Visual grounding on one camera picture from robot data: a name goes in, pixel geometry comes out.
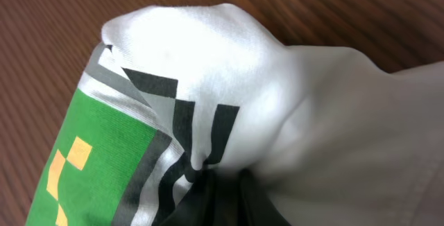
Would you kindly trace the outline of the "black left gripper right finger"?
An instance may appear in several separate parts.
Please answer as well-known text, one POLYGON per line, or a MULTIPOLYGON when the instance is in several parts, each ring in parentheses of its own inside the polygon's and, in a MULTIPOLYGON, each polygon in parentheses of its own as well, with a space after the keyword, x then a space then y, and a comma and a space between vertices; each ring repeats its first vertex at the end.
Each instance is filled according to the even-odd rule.
POLYGON ((239 175, 239 225, 290 226, 248 170, 239 175))

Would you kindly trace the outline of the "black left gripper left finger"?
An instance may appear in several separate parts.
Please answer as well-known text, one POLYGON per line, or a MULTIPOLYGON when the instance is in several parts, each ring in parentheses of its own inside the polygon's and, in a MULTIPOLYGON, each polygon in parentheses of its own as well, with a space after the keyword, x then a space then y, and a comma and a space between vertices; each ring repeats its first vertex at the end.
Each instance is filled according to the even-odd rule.
POLYGON ((215 173, 204 171, 162 226, 212 226, 215 173))

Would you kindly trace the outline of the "white t-shirt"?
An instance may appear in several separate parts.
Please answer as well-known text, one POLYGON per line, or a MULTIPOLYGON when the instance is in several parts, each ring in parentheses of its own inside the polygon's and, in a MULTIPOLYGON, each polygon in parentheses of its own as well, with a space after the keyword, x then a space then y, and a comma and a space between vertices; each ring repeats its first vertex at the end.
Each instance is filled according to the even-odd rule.
POLYGON ((443 64, 285 46, 231 4, 108 21, 27 225, 162 225, 204 171, 239 225, 250 171, 290 225, 443 224, 443 64))

